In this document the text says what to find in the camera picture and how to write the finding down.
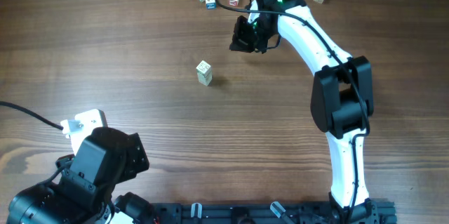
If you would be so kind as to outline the white block green bottom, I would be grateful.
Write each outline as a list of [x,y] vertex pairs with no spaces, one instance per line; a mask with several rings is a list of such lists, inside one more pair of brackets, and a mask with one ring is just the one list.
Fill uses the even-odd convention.
[[206,76],[210,74],[212,67],[206,61],[202,60],[197,66],[196,71],[198,74]]

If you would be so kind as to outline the green N letter block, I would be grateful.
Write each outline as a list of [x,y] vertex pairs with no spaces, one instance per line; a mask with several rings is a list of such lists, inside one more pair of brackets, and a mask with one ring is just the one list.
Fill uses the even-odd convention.
[[213,77],[213,74],[212,74],[211,72],[209,72],[208,74],[202,74],[202,73],[200,73],[200,72],[197,72],[197,76],[198,76],[198,78],[199,78],[200,76],[202,76],[202,77],[208,77],[208,76]]

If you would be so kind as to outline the green V letter block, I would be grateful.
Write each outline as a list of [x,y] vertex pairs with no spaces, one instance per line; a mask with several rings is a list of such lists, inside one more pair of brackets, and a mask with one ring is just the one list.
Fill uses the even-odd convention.
[[210,82],[212,81],[212,77],[211,76],[208,76],[208,77],[202,77],[202,76],[200,76],[199,77],[199,82],[201,83],[201,84],[203,84],[203,85],[205,85],[205,86],[208,86],[209,84],[210,84]]

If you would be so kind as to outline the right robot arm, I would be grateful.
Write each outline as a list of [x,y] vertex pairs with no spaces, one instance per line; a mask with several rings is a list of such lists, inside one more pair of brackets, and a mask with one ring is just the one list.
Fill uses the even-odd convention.
[[351,217],[369,194],[363,172],[363,140],[370,133],[373,82],[370,62],[342,50],[315,21],[305,0],[250,0],[234,26],[230,50],[266,53],[274,36],[285,39],[314,76],[311,115],[330,148],[330,198]]

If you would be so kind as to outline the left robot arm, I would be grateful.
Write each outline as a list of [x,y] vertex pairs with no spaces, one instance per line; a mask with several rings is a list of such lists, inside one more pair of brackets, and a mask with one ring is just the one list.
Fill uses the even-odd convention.
[[112,202],[117,184],[149,168],[136,133],[93,129],[76,154],[59,158],[57,171],[19,192],[8,207],[7,223],[136,223]]

